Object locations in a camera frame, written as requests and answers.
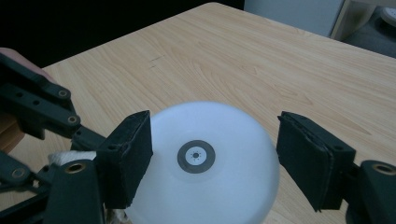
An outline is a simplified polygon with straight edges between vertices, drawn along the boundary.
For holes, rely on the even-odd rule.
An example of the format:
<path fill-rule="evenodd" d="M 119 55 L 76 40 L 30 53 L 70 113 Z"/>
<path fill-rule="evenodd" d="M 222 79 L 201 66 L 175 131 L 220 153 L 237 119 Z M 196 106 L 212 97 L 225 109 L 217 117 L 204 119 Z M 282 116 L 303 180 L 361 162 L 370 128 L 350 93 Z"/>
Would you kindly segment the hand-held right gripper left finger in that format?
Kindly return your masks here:
<path fill-rule="evenodd" d="M 43 224 L 106 224 L 105 211 L 130 206 L 149 167 L 150 113 L 132 114 L 105 139 L 80 128 L 72 146 L 79 155 L 93 152 L 95 157 L 56 170 Z"/>

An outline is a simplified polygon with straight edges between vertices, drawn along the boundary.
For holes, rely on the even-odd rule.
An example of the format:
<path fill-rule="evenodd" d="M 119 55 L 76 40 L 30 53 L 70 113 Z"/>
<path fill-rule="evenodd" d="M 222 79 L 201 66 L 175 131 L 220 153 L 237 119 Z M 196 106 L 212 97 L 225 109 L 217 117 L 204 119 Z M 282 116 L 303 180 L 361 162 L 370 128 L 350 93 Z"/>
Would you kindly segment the round disc-shaped object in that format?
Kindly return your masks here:
<path fill-rule="evenodd" d="M 384 7 L 381 11 L 381 18 L 387 24 L 396 27 L 396 8 Z"/>

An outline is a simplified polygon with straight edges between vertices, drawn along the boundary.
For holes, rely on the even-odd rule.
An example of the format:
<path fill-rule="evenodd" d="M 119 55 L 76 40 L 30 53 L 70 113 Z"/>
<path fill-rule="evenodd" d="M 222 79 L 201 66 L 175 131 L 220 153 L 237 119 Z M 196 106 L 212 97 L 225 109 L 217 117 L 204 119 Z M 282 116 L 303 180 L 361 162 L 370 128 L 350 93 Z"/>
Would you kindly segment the white cylindrical cup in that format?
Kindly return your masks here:
<path fill-rule="evenodd" d="M 151 119 L 153 156 L 125 211 L 133 224 L 261 224 L 276 199 L 279 162 L 244 111 L 175 105 Z"/>

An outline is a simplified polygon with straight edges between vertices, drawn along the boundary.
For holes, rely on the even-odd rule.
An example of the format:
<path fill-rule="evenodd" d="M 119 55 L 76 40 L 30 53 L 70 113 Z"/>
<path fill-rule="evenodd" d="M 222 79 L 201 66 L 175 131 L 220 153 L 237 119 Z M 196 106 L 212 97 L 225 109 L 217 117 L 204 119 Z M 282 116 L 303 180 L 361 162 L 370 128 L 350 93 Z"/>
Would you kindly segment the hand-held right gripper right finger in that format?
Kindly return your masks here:
<path fill-rule="evenodd" d="M 279 162 L 315 211 L 347 203 L 346 224 L 396 224 L 396 166 L 356 164 L 356 150 L 313 120 L 286 111 L 278 119 Z"/>

